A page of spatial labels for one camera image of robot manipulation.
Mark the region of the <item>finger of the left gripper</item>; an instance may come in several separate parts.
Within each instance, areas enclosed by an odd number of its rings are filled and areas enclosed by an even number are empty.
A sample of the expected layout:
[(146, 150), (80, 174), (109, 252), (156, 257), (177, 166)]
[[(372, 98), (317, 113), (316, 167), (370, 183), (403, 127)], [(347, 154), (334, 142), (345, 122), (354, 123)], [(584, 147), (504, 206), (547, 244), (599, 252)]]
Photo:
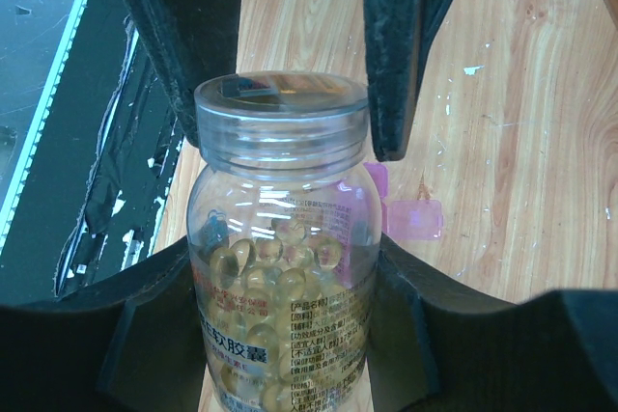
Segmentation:
[(373, 150), (406, 156), (429, 53), (453, 0), (363, 0)]
[(241, 0), (124, 0), (184, 136), (198, 145), (193, 93), (235, 72)]

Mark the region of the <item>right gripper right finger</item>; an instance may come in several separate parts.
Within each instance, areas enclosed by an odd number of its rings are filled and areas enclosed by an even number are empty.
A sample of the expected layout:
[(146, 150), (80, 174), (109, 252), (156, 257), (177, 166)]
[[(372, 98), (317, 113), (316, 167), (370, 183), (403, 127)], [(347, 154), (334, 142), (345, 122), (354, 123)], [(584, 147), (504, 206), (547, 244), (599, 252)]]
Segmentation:
[(512, 304), (380, 243), (368, 370), (378, 411), (613, 411), (617, 294)]

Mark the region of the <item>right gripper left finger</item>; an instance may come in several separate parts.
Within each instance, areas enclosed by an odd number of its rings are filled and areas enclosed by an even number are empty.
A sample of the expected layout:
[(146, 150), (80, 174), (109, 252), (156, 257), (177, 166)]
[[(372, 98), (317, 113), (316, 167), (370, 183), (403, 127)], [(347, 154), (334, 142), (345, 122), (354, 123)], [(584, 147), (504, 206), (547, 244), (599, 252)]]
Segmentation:
[(1, 308), (4, 411), (195, 411), (202, 382), (185, 238), (61, 299)]

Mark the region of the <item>pink weekly pill organizer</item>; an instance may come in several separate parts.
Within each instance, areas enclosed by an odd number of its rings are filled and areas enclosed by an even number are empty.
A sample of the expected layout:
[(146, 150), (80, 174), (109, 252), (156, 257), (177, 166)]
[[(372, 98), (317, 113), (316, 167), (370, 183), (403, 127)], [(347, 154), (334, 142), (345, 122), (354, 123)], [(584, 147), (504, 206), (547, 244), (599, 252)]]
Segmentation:
[(395, 240), (438, 240), (443, 227), (441, 203), (433, 199), (389, 200), (389, 171), (380, 163), (365, 162), (380, 199), (382, 231)]

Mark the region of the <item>clear capsule bottle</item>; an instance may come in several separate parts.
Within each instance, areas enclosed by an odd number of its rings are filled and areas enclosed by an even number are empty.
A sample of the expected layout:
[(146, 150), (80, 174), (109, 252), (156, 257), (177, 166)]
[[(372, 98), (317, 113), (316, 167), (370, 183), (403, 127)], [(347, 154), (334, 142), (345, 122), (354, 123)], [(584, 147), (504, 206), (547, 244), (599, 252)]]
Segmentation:
[(381, 236), (364, 147), (206, 156), (186, 214), (213, 394), (226, 411), (352, 411)]

